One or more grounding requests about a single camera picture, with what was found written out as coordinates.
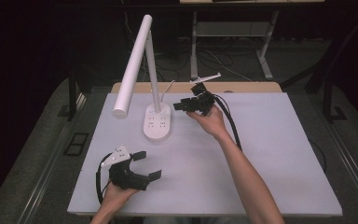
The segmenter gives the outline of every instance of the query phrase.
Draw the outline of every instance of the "lamp base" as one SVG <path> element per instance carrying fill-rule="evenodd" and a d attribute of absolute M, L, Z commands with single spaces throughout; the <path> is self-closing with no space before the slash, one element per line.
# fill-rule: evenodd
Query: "lamp base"
<path fill-rule="evenodd" d="M 160 103 L 161 111 L 156 113 L 154 104 L 147 107 L 145 112 L 144 133 L 152 142 L 165 140 L 171 128 L 171 108 Z"/>

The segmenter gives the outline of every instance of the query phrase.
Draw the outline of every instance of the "hand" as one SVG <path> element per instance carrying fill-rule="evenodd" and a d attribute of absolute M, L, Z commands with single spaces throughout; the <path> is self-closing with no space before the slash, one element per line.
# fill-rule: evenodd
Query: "hand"
<path fill-rule="evenodd" d="M 202 129 L 211 134 L 214 138 L 218 138 L 221 135 L 227 135 L 227 129 L 223 120 L 222 111 L 213 105 L 210 112 L 206 116 L 197 114 L 196 112 L 186 112 L 189 117 L 196 120 Z"/>
<path fill-rule="evenodd" d="M 103 197 L 101 207 L 98 209 L 91 223 L 108 223 L 130 196 L 138 191 L 138 189 L 121 189 L 109 183 L 106 187 L 106 193 Z"/>

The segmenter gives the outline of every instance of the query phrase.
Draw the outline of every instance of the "white tabletop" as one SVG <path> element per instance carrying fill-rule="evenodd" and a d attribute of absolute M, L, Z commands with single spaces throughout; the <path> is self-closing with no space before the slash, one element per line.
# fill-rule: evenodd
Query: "white tabletop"
<path fill-rule="evenodd" d="M 237 125 L 243 152 L 267 183 L 284 216 L 341 216 L 342 209 L 317 161 L 285 93 L 219 93 Z M 190 93 L 166 93 L 172 107 Z M 143 134 L 151 94 L 134 93 L 129 116 L 115 119 L 116 94 L 108 94 L 83 164 L 69 213 L 92 215 L 99 208 L 95 173 L 101 159 L 124 144 L 131 153 L 146 150 L 133 161 L 134 173 L 162 170 L 161 179 L 131 197 L 122 216 L 244 215 L 226 160 L 217 142 L 182 111 L 172 107 L 168 139 L 151 143 Z M 102 186 L 108 168 L 102 172 Z"/>

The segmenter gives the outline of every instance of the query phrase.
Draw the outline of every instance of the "white desk lamp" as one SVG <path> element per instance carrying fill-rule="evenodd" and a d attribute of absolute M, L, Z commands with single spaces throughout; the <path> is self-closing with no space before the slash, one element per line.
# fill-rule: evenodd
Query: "white desk lamp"
<path fill-rule="evenodd" d="M 154 103 L 148 106 L 145 111 L 144 133 L 150 141 L 162 141 L 170 132 L 171 108 L 159 101 L 152 33 L 150 31 L 151 24 L 152 17 L 145 15 L 117 94 L 113 115 L 118 119 L 127 117 L 133 88 L 138 77 L 144 50 L 146 50 Z"/>

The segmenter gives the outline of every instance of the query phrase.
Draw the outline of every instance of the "lamp arm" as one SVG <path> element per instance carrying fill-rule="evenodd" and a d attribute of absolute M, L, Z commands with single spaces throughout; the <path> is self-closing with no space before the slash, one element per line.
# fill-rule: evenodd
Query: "lamp arm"
<path fill-rule="evenodd" d="M 145 15 L 141 24 L 141 28 L 139 29 L 139 33 L 136 37 L 129 62 L 127 64 L 127 68 L 124 73 L 123 80 L 121 82 L 121 87 L 117 94 L 115 106 L 113 108 L 113 115 L 118 119 L 124 119 L 128 115 L 133 88 L 135 86 L 136 78 L 138 77 L 138 73 L 139 73 L 139 67 L 141 65 L 142 58 L 144 56 L 146 40 L 150 34 L 151 24 L 152 24 L 152 17 L 149 15 Z"/>
<path fill-rule="evenodd" d="M 154 58 L 153 39 L 152 39 L 151 31 L 149 31 L 148 38 L 146 40 L 145 49 L 146 49 L 147 65 L 149 67 L 150 83 L 152 85 L 152 94 L 153 94 L 155 112 L 159 113 L 161 112 L 161 106 L 159 104 L 156 63 Z"/>

